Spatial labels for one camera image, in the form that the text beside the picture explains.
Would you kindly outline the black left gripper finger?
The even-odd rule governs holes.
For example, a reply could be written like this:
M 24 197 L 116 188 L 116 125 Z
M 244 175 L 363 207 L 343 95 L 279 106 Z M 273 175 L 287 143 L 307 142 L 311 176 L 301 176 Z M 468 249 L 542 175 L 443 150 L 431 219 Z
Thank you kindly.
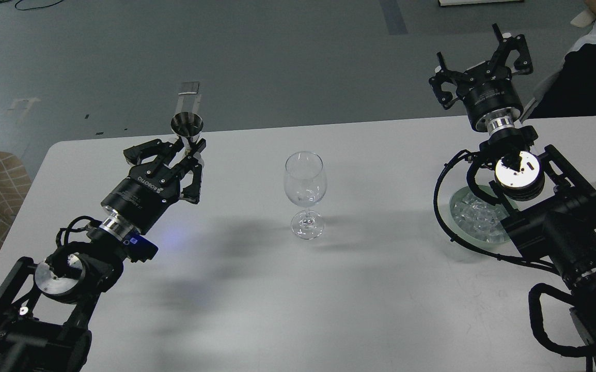
M 165 176 L 168 173 L 169 163 L 183 148 L 184 144 L 180 139 L 175 142 L 152 139 L 125 149 L 124 158 L 131 166 L 128 176 L 131 178 Z
M 179 182 L 188 174 L 192 174 L 192 181 L 180 192 L 180 200 L 196 205 L 200 201 L 202 170 L 203 165 L 199 162 L 197 155 L 206 148 L 206 139 L 199 139 L 197 142 L 189 142 L 190 149 L 185 153 L 184 158 L 172 167 L 172 179 Z

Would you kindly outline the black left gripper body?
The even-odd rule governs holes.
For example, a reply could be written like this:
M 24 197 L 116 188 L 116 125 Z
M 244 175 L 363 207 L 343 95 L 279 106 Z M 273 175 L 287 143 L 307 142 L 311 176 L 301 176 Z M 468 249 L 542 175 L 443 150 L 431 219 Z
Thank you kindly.
M 166 210 L 178 202 L 181 180 L 185 172 L 161 166 L 156 176 L 148 174 L 145 166 L 135 166 L 107 196 L 101 206 L 146 235 Z

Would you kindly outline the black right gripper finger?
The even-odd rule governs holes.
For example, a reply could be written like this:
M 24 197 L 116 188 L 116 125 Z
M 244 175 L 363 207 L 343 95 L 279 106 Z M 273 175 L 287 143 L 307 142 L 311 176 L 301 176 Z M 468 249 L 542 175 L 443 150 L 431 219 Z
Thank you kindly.
M 463 101 L 463 97 L 475 87 L 477 78 L 470 73 L 449 70 L 442 52 L 437 52 L 436 57 L 438 66 L 434 76 L 429 78 L 429 84 L 440 106 L 448 110 L 457 101 Z
M 525 36 L 503 33 L 498 24 L 492 24 L 492 30 L 498 41 L 498 47 L 484 63 L 482 68 L 484 80 L 510 81 L 515 75 L 532 74 L 534 66 Z

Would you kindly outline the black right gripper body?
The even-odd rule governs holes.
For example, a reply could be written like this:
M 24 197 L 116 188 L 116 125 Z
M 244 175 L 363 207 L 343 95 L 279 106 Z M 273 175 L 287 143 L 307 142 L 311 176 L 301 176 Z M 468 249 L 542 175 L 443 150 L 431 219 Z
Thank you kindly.
M 471 128 L 476 132 L 486 132 L 486 116 L 500 110 L 509 111 L 513 120 L 523 114 L 523 104 L 511 81 L 512 70 L 498 67 L 489 76 L 485 65 L 477 65 L 465 70 L 469 75 L 458 84 L 458 97 L 463 101 Z

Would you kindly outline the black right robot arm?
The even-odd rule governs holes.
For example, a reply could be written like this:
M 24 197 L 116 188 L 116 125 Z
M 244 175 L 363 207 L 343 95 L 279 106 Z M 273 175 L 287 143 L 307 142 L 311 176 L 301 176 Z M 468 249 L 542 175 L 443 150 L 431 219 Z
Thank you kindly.
M 532 334 L 545 349 L 562 357 L 584 358 L 596 370 L 596 189 L 553 145 L 541 154 L 531 147 L 534 127 L 523 125 L 522 102 L 512 83 L 531 74 L 532 58 L 524 35 L 513 36 L 492 26 L 498 47 L 490 59 L 466 69 L 447 68 L 442 53 L 429 83 L 444 109 L 461 101 L 471 129 L 487 133 L 478 151 L 461 150 L 445 163 L 433 190 L 437 223 L 452 242 L 499 261 L 536 268 L 561 277 L 568 291 L 539 283 L 529 291 Z M 485 203 L 501 205 L 508 216 L 501 226 L 518 256 L 492 253 L 468 243 L 445 223 L 438 200 L 441 185 L 457 163 L 469 162 L 466 184 Z M 570 316 L 584 342 L 565 346 L 544 329 L 541 296 L 570 306 Z

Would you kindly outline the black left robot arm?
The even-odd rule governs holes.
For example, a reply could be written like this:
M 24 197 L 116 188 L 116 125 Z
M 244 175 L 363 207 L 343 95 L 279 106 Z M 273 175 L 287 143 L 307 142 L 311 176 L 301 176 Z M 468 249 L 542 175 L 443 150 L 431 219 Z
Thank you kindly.
M 0 371 L 79 371 L 102 295 L 128 263 L 153 259 L 147 240 L 168 208 L 200 200 L 206 140 L 154 139 L 124 151 L 130 171 L 102 200 L 100 219 L 81 215 L 39 260 L 20 257 L 0 284 Z

